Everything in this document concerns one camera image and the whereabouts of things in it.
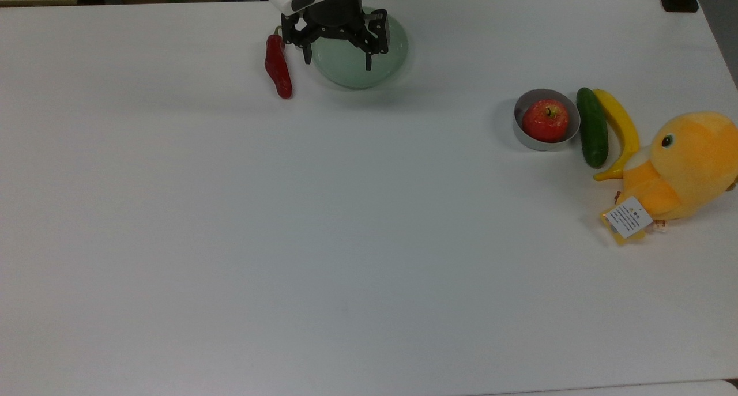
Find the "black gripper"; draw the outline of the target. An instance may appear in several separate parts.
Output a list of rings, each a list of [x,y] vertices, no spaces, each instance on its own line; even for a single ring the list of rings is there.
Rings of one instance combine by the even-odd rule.
[[[388,20],[384,8],[365,13],[362,0],[324,0],[307,7],[303,13],[280,15],[285,44],[302,50],[311,47],[315,32],[325,31],[329,38],[337,38],[344,31],[346,40],[363,52],[367,72],[372,70],[372,57],[389,52]]]

